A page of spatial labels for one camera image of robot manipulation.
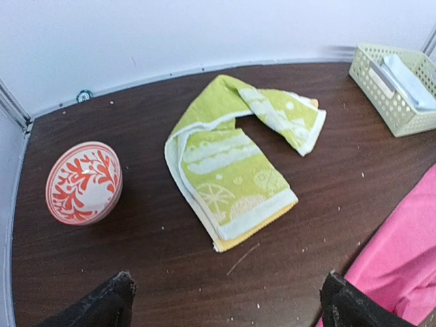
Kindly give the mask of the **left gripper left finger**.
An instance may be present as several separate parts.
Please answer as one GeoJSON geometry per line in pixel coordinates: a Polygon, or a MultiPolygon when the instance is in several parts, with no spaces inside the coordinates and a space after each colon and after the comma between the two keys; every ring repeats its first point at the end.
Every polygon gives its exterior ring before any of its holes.
{"type": "Polygon", "coordinates": [[[120,271],[39,326],[130,326],[137,285],[120,271]]]}

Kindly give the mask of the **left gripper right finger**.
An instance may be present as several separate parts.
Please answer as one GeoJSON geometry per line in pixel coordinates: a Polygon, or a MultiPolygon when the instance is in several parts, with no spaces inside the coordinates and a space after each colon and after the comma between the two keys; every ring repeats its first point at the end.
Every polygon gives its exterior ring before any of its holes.
{"type": "Polygon", "coordinates": [[[412,325],[379,306],[336,272],[330,272],[326,277],[320,300],[324,326],[412,325]]]}

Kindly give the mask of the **pink towel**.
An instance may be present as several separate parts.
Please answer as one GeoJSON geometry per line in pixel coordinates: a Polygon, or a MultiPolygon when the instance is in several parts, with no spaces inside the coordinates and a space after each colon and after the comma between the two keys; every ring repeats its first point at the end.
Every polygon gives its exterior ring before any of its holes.
{"type": "Polygon", "coordinates": [[[435,308],[435,168],[382,223],[345,278],[413,325],[435,308]]]}

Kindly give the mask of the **red patterned bowl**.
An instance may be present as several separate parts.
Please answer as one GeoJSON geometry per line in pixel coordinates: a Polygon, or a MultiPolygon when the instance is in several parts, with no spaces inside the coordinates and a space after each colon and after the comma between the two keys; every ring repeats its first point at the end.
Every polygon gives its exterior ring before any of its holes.
{"type": "Polygon", "coordinates": [[[117,154],[107,144],[83,142],[67,150],[52,167],[45,199],[50,214],[65,225],[91,225],[116,206],[123,188],[117,154]]]}

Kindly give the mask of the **green patterned towel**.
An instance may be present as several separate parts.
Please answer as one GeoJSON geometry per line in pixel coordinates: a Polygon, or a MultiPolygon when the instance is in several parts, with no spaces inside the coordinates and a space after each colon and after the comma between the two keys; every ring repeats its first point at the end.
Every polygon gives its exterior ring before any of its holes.
{"type": "Polygon", "coordinates": [[[286,214],[298,198],[260,147],[236,126],[254,116],[301,156],[326,120],[316,99],[219,75],[189,105],[164,146],[176,186],[222,253],[286,214]]]}

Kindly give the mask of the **green plastic basket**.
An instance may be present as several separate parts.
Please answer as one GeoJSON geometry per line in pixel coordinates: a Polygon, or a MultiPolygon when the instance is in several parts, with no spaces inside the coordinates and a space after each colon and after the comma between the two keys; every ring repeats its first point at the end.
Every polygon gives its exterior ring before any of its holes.
{"type": "Polygon", "coordinates": [[[381,69],[386,55],[397,54],[435,98],[435,63],[423,52],[374,44],[357,45],[350,76],[374,105],[395,137],[435,129],[435,110],[421,111],[400,92],[381,69]]]}

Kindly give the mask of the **light blue rolled towel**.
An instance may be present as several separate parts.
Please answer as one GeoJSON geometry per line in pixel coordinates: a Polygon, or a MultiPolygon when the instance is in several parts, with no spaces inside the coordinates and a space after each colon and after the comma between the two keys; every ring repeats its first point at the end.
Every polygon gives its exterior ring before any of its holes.
{"type": "Polygon", "coordinates": [[[381,69],[417,110],[434,111],[435,98],[397,54],[386,55],[381,69]]]}

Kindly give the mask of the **left aluminium corner post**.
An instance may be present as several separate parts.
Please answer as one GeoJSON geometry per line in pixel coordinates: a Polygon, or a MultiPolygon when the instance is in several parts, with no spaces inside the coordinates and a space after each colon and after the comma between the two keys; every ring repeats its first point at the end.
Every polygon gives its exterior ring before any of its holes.
{"type": "Polygon", "coordinates": [[[0,89],[1,109],[18,124],[24,133],[28,134],[31,131],[33,119],[24,111],[22,106],[18,103],[18,100],[12,95],[2,80],[0,80],[0,89]]]}

